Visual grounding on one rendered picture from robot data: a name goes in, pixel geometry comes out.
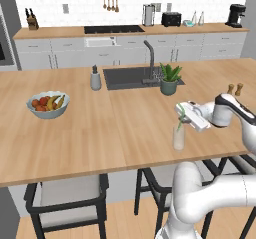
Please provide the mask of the clear glass cup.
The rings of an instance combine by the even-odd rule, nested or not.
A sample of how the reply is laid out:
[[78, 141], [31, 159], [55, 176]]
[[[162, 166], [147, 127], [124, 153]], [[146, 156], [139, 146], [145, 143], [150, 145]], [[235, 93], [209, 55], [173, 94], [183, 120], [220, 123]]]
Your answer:
[[173, 128], [173, 148], [177, 151], [184, 149], [185, 145], [185, 129], [183, 126], [175, 126]]

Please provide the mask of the dark grey sink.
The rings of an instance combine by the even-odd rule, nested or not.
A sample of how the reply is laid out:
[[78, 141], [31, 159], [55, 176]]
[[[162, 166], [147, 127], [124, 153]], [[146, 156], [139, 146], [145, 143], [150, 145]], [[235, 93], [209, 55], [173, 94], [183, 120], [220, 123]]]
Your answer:
[[184, 85], [183, 80], [179, 79], [174, 89], [171, 89], [169, 83], [163, 81], [164, 74], [160, 67], [104, 69], [103, 72], [108, 90], [159, 87], [162, 92], [169, 95], [175, 92], [179, 85]]

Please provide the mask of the grey soap dispenser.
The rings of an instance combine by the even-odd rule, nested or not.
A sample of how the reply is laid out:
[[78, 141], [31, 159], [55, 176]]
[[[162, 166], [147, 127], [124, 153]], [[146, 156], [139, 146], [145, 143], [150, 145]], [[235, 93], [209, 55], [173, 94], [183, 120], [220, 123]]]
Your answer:
[[90, 75], [90, 87], [94, 91], [101, 89], [100, 73], [98, 72], [96, 65], [92, 67], [92, 73]]

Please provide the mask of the green and white straw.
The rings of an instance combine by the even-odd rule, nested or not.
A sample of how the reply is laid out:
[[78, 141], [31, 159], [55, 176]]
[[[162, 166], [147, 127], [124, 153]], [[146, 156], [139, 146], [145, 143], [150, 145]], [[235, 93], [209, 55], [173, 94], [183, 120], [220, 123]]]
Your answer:
[[183, 106], [181, 105], [181, 103], [178, 103], [178, 107], [179, 107], [179, 110], [180, 110], [180, 117], [179, 117], [179, 124], [178, 124], [178, 128], [177, 128], [177, 131], [180, 130], [181, 126], [182, 126], [182, 122], [183, 122], [183, 119], [185, 118], [185, 109], [183, 108]]

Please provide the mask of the black toaster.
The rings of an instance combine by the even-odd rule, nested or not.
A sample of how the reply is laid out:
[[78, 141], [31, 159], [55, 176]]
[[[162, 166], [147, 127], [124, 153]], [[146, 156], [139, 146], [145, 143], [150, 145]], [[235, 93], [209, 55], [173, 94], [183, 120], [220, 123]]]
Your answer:
[[169, 26], [179, 27], [181, 25], [181, 17], [182, 17], [182, 14], [178, 12], [164, 12], [162, 14], [161, 24], [164, 27], [169, 27]]

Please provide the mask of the grey tap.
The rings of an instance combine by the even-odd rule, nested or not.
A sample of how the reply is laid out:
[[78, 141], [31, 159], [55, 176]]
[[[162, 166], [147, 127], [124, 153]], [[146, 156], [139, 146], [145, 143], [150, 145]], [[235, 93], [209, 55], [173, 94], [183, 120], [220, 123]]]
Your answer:
[[154, 84], [154, 83], [159, 83], [160, 79], [154, 74], [154, 49], [152, 45], [145, 40], [144, 44], [150, 51], [150, 72], [149, 72], [149, 77], [147, 79], [143, 79], [142, 83], [143, 84]]

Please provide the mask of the yellow banana bunch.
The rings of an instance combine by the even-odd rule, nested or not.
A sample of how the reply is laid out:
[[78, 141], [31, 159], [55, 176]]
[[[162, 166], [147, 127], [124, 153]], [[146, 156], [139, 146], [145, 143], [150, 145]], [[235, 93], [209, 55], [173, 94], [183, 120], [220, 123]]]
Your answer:
[[58, 102], [58, 103], [55, 103], [55, 101], [56, 101], [58, 98], [59, 98], [59, 96], [53, 96], [53, 97], [51, 97], [51, 98], [48, 100], [48, 102], [47, 102], [47, 107], [48, 107], [48, 109], [49, 109], [50, 111], [52, 111], [52, 110], [57, 110], [57, 109], [59, 109], [59, 108], [62, 106], [62, 104], [63, 104], [63, 102], [64, 102], [65, 96], [62, 96], [61, 99], [59, 100], [59, 102]]

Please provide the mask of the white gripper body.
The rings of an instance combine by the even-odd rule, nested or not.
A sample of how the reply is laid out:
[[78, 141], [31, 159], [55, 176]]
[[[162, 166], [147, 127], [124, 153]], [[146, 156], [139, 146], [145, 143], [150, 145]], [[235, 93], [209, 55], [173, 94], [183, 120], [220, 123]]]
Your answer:
[[[203, 117], [196, 103], [192, 103], [191, 101], [181, 102], [181, 105], [185, 109], [185, 118], [182, 123], [191, 125], [197, 132], [202, 132], [211, 127], [210, 122]], [[181, 112], [178, 104], [175, 106], [175, 111], [180, 117]]]

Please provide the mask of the grey base cupboard run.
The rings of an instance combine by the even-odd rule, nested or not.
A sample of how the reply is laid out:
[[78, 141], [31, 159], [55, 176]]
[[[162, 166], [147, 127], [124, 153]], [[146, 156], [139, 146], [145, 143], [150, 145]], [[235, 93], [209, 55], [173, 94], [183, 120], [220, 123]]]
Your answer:
[[57, 69], [119, 66], [150, 62], [147, 40], [154, 49], [155, 63], [233, 59], [241, 55], [244, 32], [192, 33], [148, 36], [109, 36], [116, 46], [86, 47], [84, 38], [17, 39], [21, 68]]

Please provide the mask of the white open drawer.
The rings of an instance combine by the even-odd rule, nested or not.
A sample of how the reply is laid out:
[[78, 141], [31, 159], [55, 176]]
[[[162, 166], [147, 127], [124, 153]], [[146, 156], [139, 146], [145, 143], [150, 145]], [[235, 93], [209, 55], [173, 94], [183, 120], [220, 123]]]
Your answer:
[[84, 39], [86, 47], [109, 47], [116, 46], [115, 37], [88, 37]]

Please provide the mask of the steel wall oven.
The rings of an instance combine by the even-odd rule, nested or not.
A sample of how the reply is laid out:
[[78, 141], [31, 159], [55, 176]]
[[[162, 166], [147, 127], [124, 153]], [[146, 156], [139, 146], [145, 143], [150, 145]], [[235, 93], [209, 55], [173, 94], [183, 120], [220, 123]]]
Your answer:
[[2, 6], [0, 5], [0, 71], [17, 69], [12, 44], [7, 30]]

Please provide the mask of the black coffee machine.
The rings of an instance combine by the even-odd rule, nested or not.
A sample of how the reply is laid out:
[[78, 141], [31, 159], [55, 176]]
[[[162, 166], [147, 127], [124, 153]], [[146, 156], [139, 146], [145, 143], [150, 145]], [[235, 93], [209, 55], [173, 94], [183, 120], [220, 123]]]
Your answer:
[[241, 28], [242, 25], [239, 22], [241, 17], [245, 16], [246, 7], [241, 4], [232, 4], [230, 6], [230, 12], [228, 16], [228, 21], [226, 22], [227, 26], [233, 28]]

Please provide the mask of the black hob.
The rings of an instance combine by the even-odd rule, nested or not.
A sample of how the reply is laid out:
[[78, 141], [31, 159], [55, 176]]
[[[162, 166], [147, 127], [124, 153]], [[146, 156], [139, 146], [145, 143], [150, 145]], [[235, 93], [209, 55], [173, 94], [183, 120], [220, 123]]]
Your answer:
[[139, 25], [84, 26], [85, 34], [145, 32]]

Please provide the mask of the wooden knife block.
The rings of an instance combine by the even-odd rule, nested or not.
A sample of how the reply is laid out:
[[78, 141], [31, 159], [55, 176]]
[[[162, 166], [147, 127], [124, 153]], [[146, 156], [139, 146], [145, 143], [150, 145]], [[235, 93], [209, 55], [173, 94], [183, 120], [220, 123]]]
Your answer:
[[26, 17], [27, 17], [27, 23], [28, 23], [28, 28], [30, 30], [38, 30], [39, 25], [36, 19], [36, 16], [34, 15], [33, 11], [31, 8], [25, 9]]

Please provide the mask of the potted green plant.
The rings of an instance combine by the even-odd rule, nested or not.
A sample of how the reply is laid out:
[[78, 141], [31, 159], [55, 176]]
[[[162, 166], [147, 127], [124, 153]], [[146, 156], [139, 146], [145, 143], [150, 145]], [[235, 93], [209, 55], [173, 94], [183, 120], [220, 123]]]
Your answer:
[[160, 90], [164, 95], [170, 96], [176, 92], [178, 81], [181, 79], [182, 68], [172, 68], [170, 64], [160, 64], [163, 77], [160, 80]]

